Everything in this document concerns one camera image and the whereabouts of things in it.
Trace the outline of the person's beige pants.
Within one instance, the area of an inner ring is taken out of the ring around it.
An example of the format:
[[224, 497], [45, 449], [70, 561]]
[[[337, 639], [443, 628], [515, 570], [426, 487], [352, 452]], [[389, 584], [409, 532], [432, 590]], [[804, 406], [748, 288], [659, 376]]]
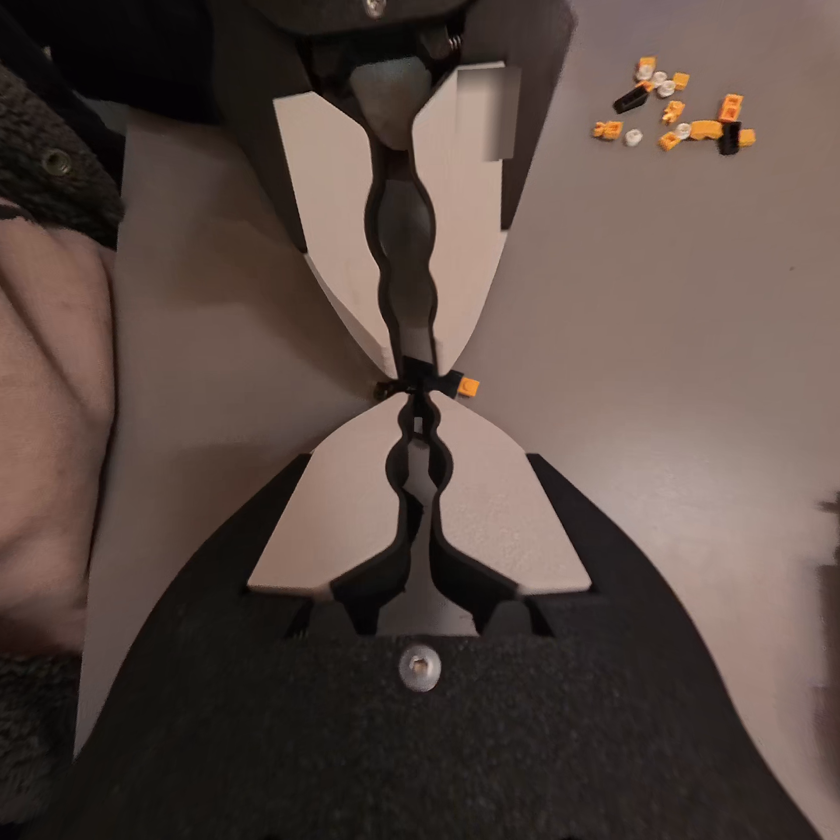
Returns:
[[2, 203], [3, 655], [81, 651], [114, 416], [112, 262]]

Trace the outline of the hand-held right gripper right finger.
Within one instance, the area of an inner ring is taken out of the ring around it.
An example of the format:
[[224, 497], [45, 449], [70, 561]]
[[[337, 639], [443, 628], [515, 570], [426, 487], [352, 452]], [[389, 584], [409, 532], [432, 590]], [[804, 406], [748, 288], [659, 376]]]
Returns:
[[501, 604], [592, 589], [529, 456], [507, 433], [429, 392], [427, 442], [430, 573], [478, 634]]

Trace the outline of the pile of loose lego pieces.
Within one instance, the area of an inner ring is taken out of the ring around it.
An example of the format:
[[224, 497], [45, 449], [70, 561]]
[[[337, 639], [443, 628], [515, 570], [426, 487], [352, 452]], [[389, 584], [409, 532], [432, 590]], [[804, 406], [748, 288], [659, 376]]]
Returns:
[[669, 64], [656, 54], [638, 57], [626, 86], [594, 118], [586, 135], [595, 143], [625, 150], [650, 147], [666, 154], [706, 144], [733, 156], [756, 142], [755, 128], [744, 121], [742, 91], [714, 87], [712, 77], [685, 64]]

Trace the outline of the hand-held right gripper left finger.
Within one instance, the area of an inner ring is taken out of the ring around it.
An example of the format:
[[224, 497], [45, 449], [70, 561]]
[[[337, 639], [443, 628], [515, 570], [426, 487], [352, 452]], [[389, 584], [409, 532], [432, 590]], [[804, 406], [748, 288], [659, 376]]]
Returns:
[[413, 397], [399, 392], [312, 450], [248, 578], [250, 593], [335, 602], [357, 634], [376, 635], [411, 570], [404, 485], [413, 420]]

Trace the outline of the black lego subassembly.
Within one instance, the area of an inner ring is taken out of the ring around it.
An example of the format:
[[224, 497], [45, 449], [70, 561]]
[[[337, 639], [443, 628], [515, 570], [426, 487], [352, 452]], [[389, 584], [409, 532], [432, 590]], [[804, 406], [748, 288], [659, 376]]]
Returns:
[[464, 376], [459, 371], [438, 374], [434, 364], [410, 356], [403, 357], [402, 377], [392, 381], [379, 382], [374, 387], [373, 398], [377, 402], [397, 393], [428, 393], [438, 391], [450, 398], [477, 395], [480, 383]]

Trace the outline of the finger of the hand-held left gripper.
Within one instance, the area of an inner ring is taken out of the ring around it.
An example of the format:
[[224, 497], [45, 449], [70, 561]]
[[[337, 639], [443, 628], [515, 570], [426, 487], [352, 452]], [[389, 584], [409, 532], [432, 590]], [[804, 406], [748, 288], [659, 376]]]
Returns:
[[434, 360], [449, 373], [474, 332], [508, 233], [500, 152], [505, 66], [460, 66], [413, 121], [413, 168], [433, 219]]
[[273, 105], [304, 258], [353, 340], [384, 375], [397, 375], [379, 302], [382, 270], [365, 226], [375, 183], [371, 138], [317, 92], [276, 98]]

